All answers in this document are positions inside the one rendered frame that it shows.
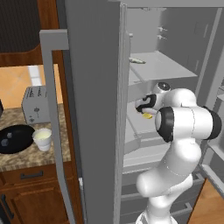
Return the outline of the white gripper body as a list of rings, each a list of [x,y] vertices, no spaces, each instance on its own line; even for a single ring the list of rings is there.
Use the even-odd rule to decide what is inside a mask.
[[[136,111],[139,112],[139,113],[141,113],[141,114],[144,114],[144,113],[151,114],[152,113],[152,110],[149,107],[150,102],[151,102],[151,99],[150,98],[147,98],[146,100],[144,100],[144,99],[137,100],[135,102]]]

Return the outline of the grey fridge shelf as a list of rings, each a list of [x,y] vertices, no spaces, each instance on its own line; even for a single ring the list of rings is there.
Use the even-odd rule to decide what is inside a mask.
[[[130,57],[143,61],[129,64],[130,85],[165,81],[173,88],[196,88],[197,75],[159,51],[132,53]]]
[[[155,118],[144,118],[135,109],[135,103],[127,106],[127,126],[125,132],[125,151],[131,152],[139,148],[163,144],[164,140],[156,132]]]

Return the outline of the grey fridge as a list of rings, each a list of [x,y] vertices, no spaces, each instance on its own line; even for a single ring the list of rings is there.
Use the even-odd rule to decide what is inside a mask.
[[[126,0],[131,54],[155,51],[163,53],[197,75],[197,88],[216,11],[224,8],[224,0],[221,0],[219,5],[214,3],[204,5],[205,1],[212,0],[176,0],[175,2],[160,0],[155,3],[150,0]],[[150,94],[159,82],[165,81],[148,81],[143,84],[130,85],[129,75],[127,106],[130,102],[135,103],[137,99]],[[171,89],[186,88],[171,85],[170,87]],[[188,89],[196,94],[196,88]],[[124,148],[122,196],[125,186],[128,189],[131,186],[136,188],[137,176],[156,167],[168,149],[169,144],[165,141],[163,144],[143,147],[131,152],[126,152]],[[195,172],[202,175],[205,179],[204,184],[209,181],[201,173],[199,165],[196,166],[192,175]]]

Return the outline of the grey fridge door with shelves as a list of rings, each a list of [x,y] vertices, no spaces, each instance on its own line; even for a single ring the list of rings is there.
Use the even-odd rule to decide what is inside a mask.
[[[207,106],[218,114],[222,121],[220,134],[213,140],[200,144],[202,158],[199,168],[220,196],[224,199],[224,8],[216,11],[206,56],[203,61],[196,88],[198,104]]]

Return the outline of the grey fridge drawer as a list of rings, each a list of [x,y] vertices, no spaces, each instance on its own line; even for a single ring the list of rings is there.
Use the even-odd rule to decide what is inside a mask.
[[[205,179],[197,171],[193,175],[192,187],[182,193],[171,205],[171,216],[178,224],[187,224],[193,211],[195,202]],[[134,224],[138,215],[146,208],[148,200],[137,193],[132,185],[130,189],[125,186],[122,196],[120,224]]]

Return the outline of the white glass of lemonade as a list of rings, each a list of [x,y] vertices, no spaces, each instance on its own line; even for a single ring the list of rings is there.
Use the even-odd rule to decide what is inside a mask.
[[[50,129],[37,129],[33,132],[32,138],[41,151],[50,150],[52,142],[52,131]]]

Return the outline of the black ice bowl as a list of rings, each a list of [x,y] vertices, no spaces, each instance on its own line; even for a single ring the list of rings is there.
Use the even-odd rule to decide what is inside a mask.
[[[0,153],[15,154],[30,147],[33,143],[32,134],[34,128],[29,125],[12,125],[0,130]],[[7,134],[12,133],[12,138],[8,138]],[[3,139],[8,139],[9,144],[2,146]]]

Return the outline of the pale green food item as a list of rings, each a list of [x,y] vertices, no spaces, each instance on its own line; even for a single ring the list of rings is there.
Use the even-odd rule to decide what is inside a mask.
[[[129,62],[130,63],[134,63],[134,64],[145,64],[146,62],[140,59],[135,59],[135,58],[129,58]]]

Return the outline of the silver toaster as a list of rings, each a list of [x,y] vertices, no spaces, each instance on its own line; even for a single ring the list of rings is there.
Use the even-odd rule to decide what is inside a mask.
[[[21,107],[27,124],[50,122],[45,86],[28,87],[24,92]]]

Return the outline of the brown wooden upper cupboard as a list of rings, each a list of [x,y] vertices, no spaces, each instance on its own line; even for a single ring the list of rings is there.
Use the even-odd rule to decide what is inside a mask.
[[[37,0],[40,30],[59,27],[56,0]],[[0,67],[41,65],[42,54],[39,44],[29,52],[0,53]]]

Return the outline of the brown wooden drawer front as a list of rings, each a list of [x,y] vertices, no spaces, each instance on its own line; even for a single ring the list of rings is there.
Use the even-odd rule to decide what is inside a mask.
[[[22,184],[51,178],[57,178],[54,164],[0,172],[0,180],[5,185]]]

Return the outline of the brown wooden cupboard door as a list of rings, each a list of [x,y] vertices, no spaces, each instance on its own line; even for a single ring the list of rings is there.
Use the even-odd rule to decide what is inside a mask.
[[[1,194],[5,194],[7,204],[14,213],[11,220],[3,205],[10,224],[70,224],[57,186],[33,185],[2,190],[0,201]]]

